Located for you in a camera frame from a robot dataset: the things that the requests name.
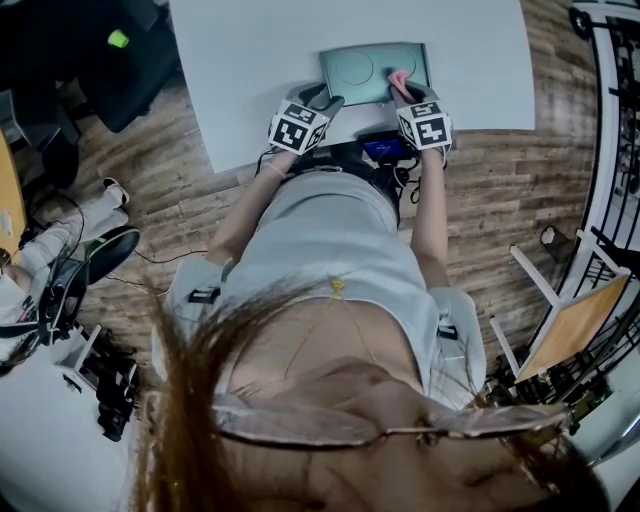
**person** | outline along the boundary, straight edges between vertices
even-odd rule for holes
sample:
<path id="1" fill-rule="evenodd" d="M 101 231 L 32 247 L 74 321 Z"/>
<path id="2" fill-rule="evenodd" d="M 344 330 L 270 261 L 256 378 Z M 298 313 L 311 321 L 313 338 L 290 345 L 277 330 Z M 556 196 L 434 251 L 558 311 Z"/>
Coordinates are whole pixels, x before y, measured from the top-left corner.
<path id="1" fill-rule="evenodd" d="M 486 362 L 447 277 L 443 156 L 420 153 L 409 244 L 402 183 L 353 144 L 260 165 L 157 305 L 138 511 L 606 508 L 570 447 L 506 442 L 513 411 L 473 409 Z"/>
<path id="2" fill-rule="evenodd" d="M 113 178 L 106 178 L 103 184 L 100 197 L 81 202 L 78 208 L 49 223 L 47 229 L 26 243 L 19 263 L 13 264 L 13 255 L 4 254 L 0 261 L 0 325 L 36 320 L 51 264 L 79 242 L 98 238 L 128 222 L 122 206 L 128 202 L 129 194 Z M 36 337 L 33 333 L 0 338 L 0 376 L 26 359 L 37 347 Z"/>

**brown hair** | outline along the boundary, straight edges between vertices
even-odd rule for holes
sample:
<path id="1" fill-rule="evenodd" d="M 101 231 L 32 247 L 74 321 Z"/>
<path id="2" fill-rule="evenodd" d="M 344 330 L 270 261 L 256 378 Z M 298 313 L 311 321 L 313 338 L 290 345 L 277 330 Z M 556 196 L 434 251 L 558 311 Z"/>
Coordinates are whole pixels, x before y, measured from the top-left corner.
<path id="1" fill-rule="evenodd" d="M 187 343 L 156 303 L 156 325 L 165 349 L 166 388 L 158 422 L 144 429 L 134 493 L 137 512 L 248 511 L 234 489 L 219 430 L 211 414 L 215 385 L 232 353 L 245 348 L 304 290 L 272 290 L 235 308 L 221 308 Z M 530 510 L 587 507 L 608 510 L 599 481 L 564 438 L 541 450 L 531 437 L 507 444 L 534 478 L 557 492 Z"/>

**laminate floor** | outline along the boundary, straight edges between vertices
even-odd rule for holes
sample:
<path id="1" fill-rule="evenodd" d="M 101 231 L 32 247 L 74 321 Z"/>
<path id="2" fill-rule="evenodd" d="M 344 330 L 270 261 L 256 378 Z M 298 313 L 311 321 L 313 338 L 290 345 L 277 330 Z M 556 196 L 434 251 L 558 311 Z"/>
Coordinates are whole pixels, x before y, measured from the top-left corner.
<path id="1" fill-rule="evenodd" d="M 573 238 L 590 187 L 596 76 L 589 45 L 571 30 L 569 4 L 522 0 L 537 129 L 458 132 L 458 147 L 449 159 L 450 276 L 476 301 L 490 367 L 501 352 L 490 316 L 500 318 L 510 342 L 518 346 L 528 341 L 546 308 L 543 296 L 511 260 L 509 247 L 520 246 L 557 283 L 563 269 L 544 252 L 539 235 L 553 224 Z M 92 193 L 103 177 L 117 178 L 131 193 L 131 224 L 142 230 L 138 250 L 157 260 L 205 249 L 251 176 L 251 170 L 212 172 L 184 82 L 170 84 L 151 112 L 120 134 L 108 132 L 95 118 L 79 126 L 81 169 L 72 193 Z M 401 210 L 401 236 L 408 239 L 415 214 L 409 194 Z M 146 275 L 162 291 L 177 264 L 147 264 L 134 255 L 117 272 L 134 282 Z M 150 358 L 149 303 L 139 289 L 105 279 L 90 290 L 80 321 L 112 329 L 116 341 L 139 350 L 145 365 Z"/>

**white table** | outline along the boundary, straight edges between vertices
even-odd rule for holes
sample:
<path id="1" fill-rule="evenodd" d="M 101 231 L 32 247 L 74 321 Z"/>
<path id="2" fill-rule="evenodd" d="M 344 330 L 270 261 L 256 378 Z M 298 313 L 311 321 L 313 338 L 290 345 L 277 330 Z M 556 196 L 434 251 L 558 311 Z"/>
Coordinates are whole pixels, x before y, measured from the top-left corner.
<path id="1" fill-rule="evenodd" d="M 425 43 L 456 130 L 535 128 L 531 56 L 518 0 L 171 0 L 178 47 L 215 172 L 255 162 L 288 90 L 322 80 L 318 53 Z M 344 108 L 324 144 L 393 127 L 391 106 Z"/>

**hand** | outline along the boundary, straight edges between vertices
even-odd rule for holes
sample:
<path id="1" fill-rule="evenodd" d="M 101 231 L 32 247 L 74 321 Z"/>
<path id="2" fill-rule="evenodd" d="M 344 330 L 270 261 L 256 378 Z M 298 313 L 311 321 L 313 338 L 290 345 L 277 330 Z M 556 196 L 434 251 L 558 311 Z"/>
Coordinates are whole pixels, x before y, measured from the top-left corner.
<path id="1" fill-rule="evenodd" d="M 391 86 L 402 135 L 416 149 L 437 149 L 446 159 L 453 145 L 453 123 L 440 98 L 430 87 L 415 82 L 406 82 L 406 90 L 415 102 Z"/>
<path id="2" fill-rule="evenodd" d="M 271 120 L 269 144 L 303 155 L 320 144 L 343 105 L 342 96 L 329 97 L 326 84 L 294 87 Z"/>

